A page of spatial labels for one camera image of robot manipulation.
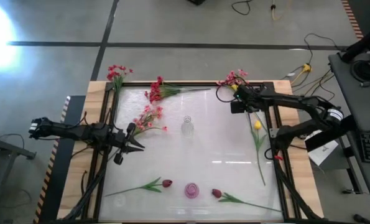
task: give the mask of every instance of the striped tape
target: striped tape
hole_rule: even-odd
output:
[[[63,106],[62,116],[60,117],[60,122],[64,123],[67,113],[68,104],[70,102],[70,97],[68,96],[66,98],[65,104]],[[52,175],[52,169],[53,165],[55,164],[55,157],[59,146],[59,140],[56,140],[53,143],[52,153],[50,155],[49,161],[48,161],[48,167],[45,174],[44,182],[42,183],[40,198],[37,202],[37,209],[35,210],[35,218],[33,219],[33,224],[38,224],[41,216],[42,206],[44,205],[45,195],[48,190],[48,184]]]
[[[342,2],[342,5],[345,9],[346,14],[348,15],[349,21],[351,22],[351,25],[352,25],[354,34],[356,35],[356,38],[358,38],[358,40],[362,39],[364,36],[363,36],[362,32],[360,31],[359,24],[358,24],[356,18],[354,17],[353,11],[351,9],[351,6],[349,5],[348,0],[341,0],[341,2]]]

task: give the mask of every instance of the yellow tulip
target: yellow tulip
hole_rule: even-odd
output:
[[[237,91],[237,85],[233,84],[230,86],[232,89],[234,89],[235,91]]]
[[[262,128],[262,124],[260,121],[256,121],[255,124],[254,124],[254,128],[256,130],[260,130]]]

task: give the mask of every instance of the desk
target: desk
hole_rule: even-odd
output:
[[[360,55],[363,58],[368,56],[367,54]],[[359,87],[359,82],[349,73],[350,64],[342,62],[339,55],[330,55],[328,58],[349,110],[356,120],[356,124],[364,131],[370,130],[370,88]],[[359,155],[359,152],[361,152],[359,136],[355,132],[349,132],[347,136],[366,181],[367,188],[370,191],[370,163],[365,163],[361,160]]]
[[[270,82],[274,82],[276,92],[286,94],[292,93],[289,81],[275,80]],[[87,111],[87,121],[89,123],[98,122],[103,101],[105,84],[106,82],[91,82],[88,87],[88,93],[86,96],[72,96],[68,98],[67,102],[65,103],[62,118],[66,120],[68,118],[71,118],[73,116],[73,113],[76,113],[76,119],[71,122],[75,123],[75,121],[78,121],[80,116],[83,115],[83,112]],[[108,99],[108,101],[108,105],[111,105],[112,98]],[[297,110],[291,108],[279,108],[279,111],[283,124],[293,126],[299,123]],[[305,147],[304,143],[300,140],[294,140],[292,144]],[[84,170],[89,170],[90,168],[92,149],[86,150],[81,154],[76,155],[71,160],[70,166],[66,169],[65,175],[64,170],[57,169],[57,171],[55,171],[55,169],[56,167],[62,169],[62,167],[57,164],[57,161],[59,159],[61,160],[61,157],[63,157],[62,155],[65,153],[64,148],[67,149],[67,152],[70,151],[69,155],[65,155],[66,157],[68,157],[66,158],[66,160],[68,159],[70,161],[71,153],[75,153],[83,149],[84,147],[85,143],[73,142],[71,140],[61,140],[60,142],[55,143],[52,152],[52,160],[50,162],[47,176],[44,181],[45,183],[41,192],[39,207],[36,211],[36,217],[34,219],[35,223],[38,223],[41,220],[44,221],[45,218],[50,218],[51,216],[55,216],[57,218],[64,217],[73,208],[73,206],[75,206],[75,204],[81,197],[81,178]],[[317,215],[322,217],[323,212],[320,205],[320,199],[318,197],[312,168],[310,166],[306,150],[290,147],[289,157],[297,190],[300,192],[301,196],[312,208],[312,210]],[[52,188],[56,188],[56,186],[52,186],[51,184],[52,178],[56,178],[60,175],[64,175],[66,177],[65,183],[63,183],[63,186],[61,188],[61,200],[59,200],[59,198],[56,198],[56,196],[58,196],[57,190],[54,190],[52,193],[50,193],[50,190]],[[89,216],[92,216],[93,213],[93,207],[95,205],[95,195],[96,191],[94,191],[94,194],[91,197],[91,203],[88,212]],[[292,211],[292,206],[290,205],[291,199],[289,194],[286,194],[286,199],[287,205],[289,207],[289,212],[290,214],[293,214],[294,211]],[[58,206],[56,208],[52,208],[51,204],[56,205],[56,203],[58,203]]]

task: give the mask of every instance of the gray floor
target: gray floor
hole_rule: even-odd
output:
[[[195,7],[185,0],[120,0],[109,36],[110,42],[209,43],[305,45],[309,32],[330,37],[338,45],[356,40],[340,0],[293,0],[291,10],[277,22],[271,21],[270,1],[254,0],[248,16],[236,14],[229,0],[206,0]],[[0,37],[20,41],[101,42],[113,0],[0,0]],[[285,1],[276,1],[278,13]],[[330,41],[309,37],[311,45],[331,45]],[[21,189],[30,192],[28,205],[0,207],[0,219],[12,218],[28,224],[52,150],[51,142],[26,138],[31,119],[48,116],[59,120],[67,95],[84,95],[90,80],[98,47],[4,47],[0,46],[0,135],[19,133],[25,146],[37,151],[34,161],[18,158],[2,191],[5,205],[26,200]],[[328,70],[329,54],[313,52],[313,72],[308,80]],[[128,80],[216,80],[242,68],[253,80],[278,79],[308,61],[306,50],[175,49],[108,47],[98,80],[105,80],[107,66],[118,63],[134,69]],[[336,96],[332,102],[346,107],[333,78],[325,87]],[[304,93],[307,88],[297,93]],[[322,90],[318,95],[331,97]],[[301,120],[307,119],[300,113]],[[19,144],[9,137],[6,141]],[[351,222],[359,213],[370,218],[370,197],[342,195],[350,183],[344,170],[325,171],[317,167],[315,178],[325,216]]]

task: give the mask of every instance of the wooden board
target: wooden board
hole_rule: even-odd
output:
[[[264,80],[274,82],[275,90],[278,93],[292,94],[290,83],[287,80]],[[99,120],[100,108],[103,100],[104,86],[106,82],[91,82],[88,87],[88,93],[85,100],[84,110],[87,111],[87,120],[89,123],[97,122]],[[299,123],[297,110],[291,108],[279,108],[282,124],[295,125]],[[303,141],[294,139],[293,143],[296,146],[305,147]],[[74,152],[83,149],[82,143],[76,143]],[[81,177],[84,170],[90,168],[91,162],[91,149],[84,153],[81,153],[74,157],[71,161],[70,168],[68,171],[68,177],[65,184],[65,190],[63,192],[62,201],[58,213],[58,218],[64,217],[71,208],[77,203],[81,197],[80,183]],[[295,187],[300,192],[303,199],[311,207],[311,209],[319,216],[323,216],[323,212],[320,205],[320,199],[315,185],[315,180],[312,173],[312,168],[309,162],[308,154],[303,149],[297,149],[294,147],[289,148],[290,162],[292,166],[292,172],[295,181]],[[290,195],[287,194],[287,204],[289,205],[291,213]],[[92,203],[89,210],[89,216],[93,213],[93,204],[95,197],[91,199]]]

